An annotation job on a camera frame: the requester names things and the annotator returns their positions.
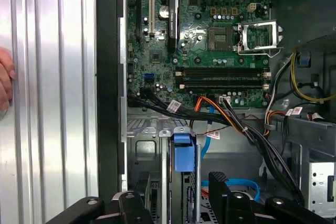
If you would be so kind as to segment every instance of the screw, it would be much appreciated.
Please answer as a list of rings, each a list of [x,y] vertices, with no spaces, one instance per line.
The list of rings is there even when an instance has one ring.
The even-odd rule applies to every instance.
[[[97,204],[98,203],[98,201],[96,200],[96,199],[90,199],[89,201],[88,201],[88,204],[89,205],[94,205],[94,204]]]
[[[233,196],[235,196],[238,199],[241,199],[243,197],[243,195],[240,194],[240,193],[235,193],[235,194],[233,194]]]
[[[284,203],[281,199],[277,199],[277,198],[274,198],[273,202],[278,204],[278,205],[282,205]]]

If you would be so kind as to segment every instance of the yellow wire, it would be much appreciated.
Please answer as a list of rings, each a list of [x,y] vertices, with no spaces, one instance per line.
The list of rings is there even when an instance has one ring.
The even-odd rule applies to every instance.
[[[303,97],[304,99],[308,100],[308,101],[311,101],[311,102],[324,102],[324,101],[329,101],[329,100],[332,100],[334,98],[336,98],[336,94],[330,96],[330,97],[326,97],[326,98],[313,98],[313,97],[309,97],[305,94],[303,94],[299,88],[298,88],[298,85],[296,83],[296,79],[295,79],[295,60],[296,60],[296,54],[294,54],[294,56],[292,57],[291,59],[291,64],[290,64],[290,75],[291,75],[291,78],[292,78],[292,83],[293,83],[293,87],[294,89],[296,90],[296,92],[301,96]]]

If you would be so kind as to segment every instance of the green circuit board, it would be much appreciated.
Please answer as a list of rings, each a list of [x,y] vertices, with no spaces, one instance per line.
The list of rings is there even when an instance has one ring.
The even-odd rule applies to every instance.
[[[233,27],[269,20],[270,0],[178,0],[178,40],[173,51],[169,49],[169,1],[154,0],[155,25],[150,29],[145,22],[151,15],[150,0],[128,0],[128,93],[141,95],[143,87],[152,87],[164,101],[174,99],[190,107],[198,95],[218,99],[223,94],[230,96],[233,107],[267,106],[265,89],[181,89],[176,71],[181,67],[206,67],[209,72],[214,68],[267,69],[267,56],[235,52],[238,38]],[[253,12],[249,10],[251,3],[256,3]],[[251,29],[248,37],[249,47],[270,41],[267,28]],[[153,74],[153,79],[146,81],[145,74]]]

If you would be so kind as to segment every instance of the white pci slot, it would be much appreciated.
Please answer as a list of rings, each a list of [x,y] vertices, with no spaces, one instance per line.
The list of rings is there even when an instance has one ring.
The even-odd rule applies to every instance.
[[[149,0],[149,33],[155,32],[155,0]]]

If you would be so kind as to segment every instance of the ram slot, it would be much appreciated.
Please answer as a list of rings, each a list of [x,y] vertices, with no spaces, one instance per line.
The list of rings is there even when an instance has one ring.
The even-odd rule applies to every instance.
[[[260,78],[268,69],[258,68],[178,68],[175,76],[183,77],[228,77],[228,78]]]
[[[155,33],[155,0],[149,0],[149,34],[154,36]]]
[[[262,80],[182,80],[180,89],[264,89]]]

